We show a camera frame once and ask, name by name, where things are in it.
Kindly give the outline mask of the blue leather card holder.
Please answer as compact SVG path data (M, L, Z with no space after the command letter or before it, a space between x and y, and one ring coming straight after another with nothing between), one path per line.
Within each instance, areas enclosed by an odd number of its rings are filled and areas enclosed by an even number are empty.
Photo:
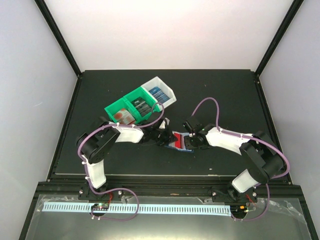
M185 144L185 137L188 137L190 135L188 132L173 131L172 133L177 138L177 140L165 145L165 147L170 148L170 149L174 149L174 150L177 150L180 152L186 152L186 153L193 153L194 152L193 149L187 149L186 144Z

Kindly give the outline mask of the red credit card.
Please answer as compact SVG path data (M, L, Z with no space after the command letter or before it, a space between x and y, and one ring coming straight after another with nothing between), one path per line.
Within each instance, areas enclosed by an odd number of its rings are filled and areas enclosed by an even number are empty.
M174 142L174 147L177 149L184 149L184 136L179 133L179 132L175 132L174 136L176 137L176 141Z

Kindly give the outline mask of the green double card bin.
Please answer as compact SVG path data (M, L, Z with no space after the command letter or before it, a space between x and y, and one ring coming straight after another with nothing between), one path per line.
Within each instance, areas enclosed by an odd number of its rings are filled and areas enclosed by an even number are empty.
M153 107L153 105L157 102L154 97L150 95L150 93L142 86L136 88L135 90L129 92L124 95L120 99L106 106L104 110L109 116L109 119L112 122L115 122L116 119L114 115L121 109L127 110L135 119L135 123L141 123L147 120L151 116L151 111L146 114L141 114L141 112L134 105L134 101L141 98L148 106L149 110Z

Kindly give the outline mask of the white card bin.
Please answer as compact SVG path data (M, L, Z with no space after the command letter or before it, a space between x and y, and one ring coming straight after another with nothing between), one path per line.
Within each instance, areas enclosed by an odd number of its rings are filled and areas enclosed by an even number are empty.
M152 78L141 87L156 101L161 103L156 107L162 111L177 101L174 91L158 76Z

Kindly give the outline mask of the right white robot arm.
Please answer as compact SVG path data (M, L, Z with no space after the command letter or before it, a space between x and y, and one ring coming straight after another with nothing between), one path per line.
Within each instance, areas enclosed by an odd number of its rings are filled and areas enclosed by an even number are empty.
M187 150L218 147L234 152L243 158L244 171L226 187L225 194L234 202L240 201L246 191L267 184L285 166L285 157L267 134L243 134L225 130L214 124L202 125L194 116L183 124L189 135L185 136Z

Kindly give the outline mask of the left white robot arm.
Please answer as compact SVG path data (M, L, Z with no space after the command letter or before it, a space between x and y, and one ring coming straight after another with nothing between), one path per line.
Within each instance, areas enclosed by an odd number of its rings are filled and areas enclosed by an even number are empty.
M114 144L153 141L158 146L169 145L178 140L169 122L166 117L156 116L155 119L126 126L101 117L98 128L91 133L85 132L76 142L77 154L84 165L85 179L91 185L89 193L97 200L107 195L104 160Z

